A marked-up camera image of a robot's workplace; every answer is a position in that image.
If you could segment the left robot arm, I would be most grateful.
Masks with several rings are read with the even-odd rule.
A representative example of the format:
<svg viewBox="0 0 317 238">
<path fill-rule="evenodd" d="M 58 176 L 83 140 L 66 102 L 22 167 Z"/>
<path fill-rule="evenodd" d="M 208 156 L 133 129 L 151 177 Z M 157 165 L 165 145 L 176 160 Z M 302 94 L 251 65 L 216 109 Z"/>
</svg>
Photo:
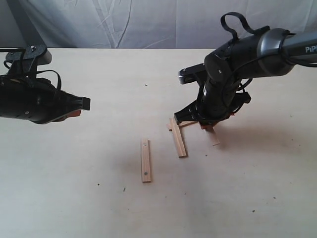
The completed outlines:
<svg viewBox="0 0 317 238">
<path fill-rule="evenodd" d="M 2 79 L 0 116 L 35 124 L 64 121 L 90 110 L 91 99 L 75 96 L 53 86 L 45 78 Z"/>
</svg>

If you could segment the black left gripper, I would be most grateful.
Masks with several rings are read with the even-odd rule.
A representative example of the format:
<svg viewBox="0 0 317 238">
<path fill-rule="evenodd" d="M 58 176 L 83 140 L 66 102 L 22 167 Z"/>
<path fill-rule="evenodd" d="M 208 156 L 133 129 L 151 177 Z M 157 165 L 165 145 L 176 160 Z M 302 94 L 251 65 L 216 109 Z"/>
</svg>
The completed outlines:
<svg viewBox="0 0 317 238">
<path fill-rule="evenodd" d="M 46 124 L 79 117 L 81 110 L 89 111 L 90 107 L 90 98 L 61 91 L 60 76 L 56 87 L 45 78 L 4 78 L 5 118 Z"/>
</svg>

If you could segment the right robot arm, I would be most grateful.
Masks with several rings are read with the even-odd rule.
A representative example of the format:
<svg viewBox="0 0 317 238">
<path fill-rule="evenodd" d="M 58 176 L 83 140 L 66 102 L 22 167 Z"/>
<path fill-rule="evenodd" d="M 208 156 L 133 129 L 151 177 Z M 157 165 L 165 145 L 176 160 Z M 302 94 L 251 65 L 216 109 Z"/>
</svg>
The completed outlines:
<svg viewBox="0 0 317 238">
<path fill-rule="evenodd" d="M 290 33 L 275 28 L 231 40 L 208 54 L 204 62 L 179 71 L 181 84 L 197 82 L 197 99 L 174 114 L 177 124 L 196 121 L 216 125 L 251 101 L 245 88 L 255 78 L 288 74 L 295 65 L 316 67 L 317 33 Z"/>
</svg>

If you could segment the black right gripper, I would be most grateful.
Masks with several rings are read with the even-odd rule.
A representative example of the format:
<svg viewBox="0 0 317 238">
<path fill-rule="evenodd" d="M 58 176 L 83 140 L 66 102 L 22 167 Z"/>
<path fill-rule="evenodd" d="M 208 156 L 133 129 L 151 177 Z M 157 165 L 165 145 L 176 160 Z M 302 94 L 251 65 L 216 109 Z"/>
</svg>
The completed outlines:
<svg viewBox="0 0 317 238">
<path fill-rule="evenodd" d="M 211 130 L 215 124 L 237 113 L 244 104 L 251 101 L 245 87 L 252 82 L 248 79 L 242 84 L 237 82 L 224 87 L 221 82 L 208 78 L 203 87 L 203 94 L 183 109 L 174 113 L 176 124 L 185 121 L 199 121 L 203 130 Z"/>
</svg>

